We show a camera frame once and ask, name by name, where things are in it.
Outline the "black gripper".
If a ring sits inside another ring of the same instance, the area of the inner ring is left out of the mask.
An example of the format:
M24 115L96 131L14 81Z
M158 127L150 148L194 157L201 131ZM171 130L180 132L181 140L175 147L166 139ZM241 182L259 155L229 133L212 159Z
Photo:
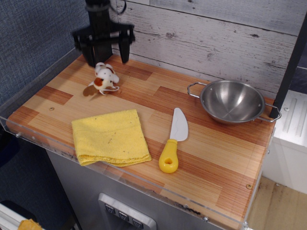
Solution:
M90 25L73 31L74 45L87 61L95 67L94 46L118 43L122 63L127 63L130 55L130 44L135 41L134 25L113 22L108 10L90 11Z

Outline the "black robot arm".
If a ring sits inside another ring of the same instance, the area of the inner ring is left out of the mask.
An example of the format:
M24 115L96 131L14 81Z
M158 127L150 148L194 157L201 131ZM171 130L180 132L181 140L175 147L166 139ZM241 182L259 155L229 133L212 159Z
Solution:
M129 60L130 45L135 41L134 25L112 21L110 8L109 0L87 0L90 25L72 32L74 46L89 66L108 60L113 55L113 44L118 44L122 63Z

